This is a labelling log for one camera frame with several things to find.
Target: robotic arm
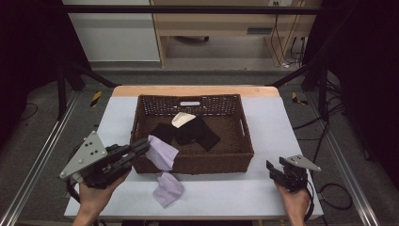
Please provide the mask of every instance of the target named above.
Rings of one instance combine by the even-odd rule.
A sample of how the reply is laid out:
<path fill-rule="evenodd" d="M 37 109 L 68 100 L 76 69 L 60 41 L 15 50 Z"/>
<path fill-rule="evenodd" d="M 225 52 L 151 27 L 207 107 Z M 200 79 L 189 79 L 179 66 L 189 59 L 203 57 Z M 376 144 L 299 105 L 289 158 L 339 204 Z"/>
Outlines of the robotic arm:
<path fill-rule="evenodd" d="M 146 153 L 150 142 L 142 138 L 132 145 L 114 144 L 104 147 L 98 134 L 93 131 L 74 150 L 74 155 L 59 177 L 65 181 L 73 178 L 88 187 L 105 189 L 124 173 L 131 170 L 132 161 Z"/>

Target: table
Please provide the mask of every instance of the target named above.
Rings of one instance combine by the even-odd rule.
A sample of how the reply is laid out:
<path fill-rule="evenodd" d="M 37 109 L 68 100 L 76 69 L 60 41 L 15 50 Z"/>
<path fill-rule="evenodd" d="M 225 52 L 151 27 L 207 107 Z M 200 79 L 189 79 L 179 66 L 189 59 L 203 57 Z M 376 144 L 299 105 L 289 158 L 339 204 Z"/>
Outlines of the table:
<path fill-rule="evenodd" d="M 281 170 L 279 157 L 301 154 L 282 99 L 275 88 L 252 86 L 121 86 L 115 88 L 100 123 L 104 146 L 129 143 L 137 95 L 235 94 L 242 97 L 254 157 L 247 173 L 175 174 L 184 185 L 176 202 L 163 208 L 153 197 L 155 174 L 134 170 L 120 185 L 100 218 L 113 219 L 272 219 L 284 218 L 282 199 L 266 169 L 266 160 Z M 312 218 L 323 215 L 314 200 Z M 74 218 L 79 204 L 70 199 L 65 216 Z"/>

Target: wooden table edge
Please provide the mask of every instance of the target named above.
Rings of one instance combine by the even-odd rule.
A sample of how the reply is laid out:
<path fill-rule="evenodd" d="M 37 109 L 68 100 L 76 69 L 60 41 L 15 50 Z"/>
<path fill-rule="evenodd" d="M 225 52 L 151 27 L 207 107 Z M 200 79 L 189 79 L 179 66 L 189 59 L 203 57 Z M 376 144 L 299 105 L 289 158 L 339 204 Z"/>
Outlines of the wooden table edge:
<path fill-rule="evenodd" d="M 240 94 L 243 97 L 279 97 L 275 87 L 259 86 L 119 86 L 112 97 L 138 95 L 197 96 Z"/>

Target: brown wicker basket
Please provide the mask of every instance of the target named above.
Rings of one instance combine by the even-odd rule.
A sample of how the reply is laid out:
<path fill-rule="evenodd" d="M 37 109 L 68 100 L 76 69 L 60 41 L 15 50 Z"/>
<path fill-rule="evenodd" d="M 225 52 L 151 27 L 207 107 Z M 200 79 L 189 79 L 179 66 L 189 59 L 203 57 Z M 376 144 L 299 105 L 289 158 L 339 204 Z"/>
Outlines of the brown wicker basket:
<path fill-rule="evenodd" d="M 247 171 L 254 152 L 239 94 L 184 97 L 140 95 L 131 143 L 148 137 L 159 123 L 171 123 L 179 112 L 201 116 L 220 140 L 205 152 L 197 142 L 179 145 L 173 139 L 170 145 L 179 153 L 172 172 L 202 174 Z M 135 161 L 134 168 L 137 173 L 160 171 L 145 155 Z"/>

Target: hand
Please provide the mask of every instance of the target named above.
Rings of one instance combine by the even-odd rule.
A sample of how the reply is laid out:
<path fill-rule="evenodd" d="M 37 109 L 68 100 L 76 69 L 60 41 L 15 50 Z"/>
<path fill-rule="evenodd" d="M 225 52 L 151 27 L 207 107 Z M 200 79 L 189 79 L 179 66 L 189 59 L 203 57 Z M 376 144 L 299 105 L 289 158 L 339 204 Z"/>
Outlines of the hand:
<path fill-rule="evenodd" d="M 287 213 L 291 225 L 305 225 L 304 219 L 306 210 L 308 209 L 311 201 L 306 189 L 300 189 L 296 192 L 289 192 L 284 186 L 281 186 L 276 182 L 275 185 L 284 201 L 285 213 Z"/>
<path fill-rule="evenodd" d="M 105 209 L 114 190 L 126 180 L 129 172 L 125 173 L 106 189 L 89 188 L 83 183 L 79 184 L 80 208 L 73 226 L 91 225 Z"/>

